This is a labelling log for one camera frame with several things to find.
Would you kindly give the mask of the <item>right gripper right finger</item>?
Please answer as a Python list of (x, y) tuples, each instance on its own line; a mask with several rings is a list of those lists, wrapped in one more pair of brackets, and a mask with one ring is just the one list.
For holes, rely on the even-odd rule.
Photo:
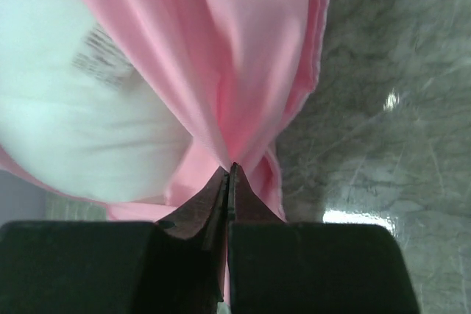
[(397, 241), (375, 224), (286, 223), (238, 164), (228, 187), (233, 313), (418, 313)]

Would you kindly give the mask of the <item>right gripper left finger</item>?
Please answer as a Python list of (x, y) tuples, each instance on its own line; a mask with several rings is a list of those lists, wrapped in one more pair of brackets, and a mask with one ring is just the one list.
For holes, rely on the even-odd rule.
[(228, 174), (156, 222), (12, 221), (1, 228), (3, 313), (215, 313)]

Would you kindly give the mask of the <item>white pillow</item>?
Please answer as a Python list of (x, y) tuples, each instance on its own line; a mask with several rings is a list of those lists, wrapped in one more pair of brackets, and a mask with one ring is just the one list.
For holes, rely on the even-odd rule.
[(161, 203), (190, 140), (82, 0), (1, 0), (1, 147), (30, 176)]

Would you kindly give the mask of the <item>pink pillowcase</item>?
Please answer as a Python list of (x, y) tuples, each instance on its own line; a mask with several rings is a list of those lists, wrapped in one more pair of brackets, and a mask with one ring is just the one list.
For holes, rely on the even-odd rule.
[[(316, 87), (329, 0), (82, 0), (191, 140), (161, 203), (102, 202), (106, 221), (156, 222), (233, 164), (281, 220), (275, 140)], [(1, 147), (1, 169), (39, 182)]]

